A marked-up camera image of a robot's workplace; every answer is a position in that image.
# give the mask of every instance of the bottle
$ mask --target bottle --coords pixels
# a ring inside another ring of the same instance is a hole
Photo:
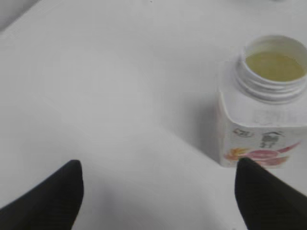
[[[249,157],[281,167],[307,138],[307,49],[286,36],[263,36],[219,71],[220,164],[236,167]]]

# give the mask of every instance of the label logo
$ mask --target label logo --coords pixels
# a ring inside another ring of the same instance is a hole
[[[280,137],[284,137],[282,132],[268,132],[262,134],[260,148],[272,148],[279,141]]]
[[[237,136],[242,137],[242,138],[251,138],[252,136],[254,136],[254,133],[244,131],[239,128],[236,128],[233,132],[237,134]]]

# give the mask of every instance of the white bottle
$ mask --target white bottle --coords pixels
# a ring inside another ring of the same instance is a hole
[[[281,35],[248,44],[219,72],[217,133],[220,163],[235,167],[249,157],[266,168],[278,168],[307,139],[306,75],[292,81],[271,81],[254,73],[245,60],[274,51],[294,58],[307,72],[307,49]]]

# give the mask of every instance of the white table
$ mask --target white table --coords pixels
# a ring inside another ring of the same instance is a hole
[[[245,230],[212,146],[220,61],[307,44],[305,0],[43,0],[0,35],[0,207],[83,164],[74,229]],[[307,153],[271,171],[307,194]]]

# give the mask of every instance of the bottle label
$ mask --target bottle label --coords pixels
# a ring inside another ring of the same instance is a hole
[[[262,124],[275,123],[276,118],[293,119],[287,112],[280,116],[270,115],[270,111],[258,111],[255,119]],[[277,168],[285,163],[306,138],[307,131],[302,127],[241,126],[227,118],[221,99],[218,103],[217,130],[223,166],[234,167],[240,158],[249,157],[268,168]]]

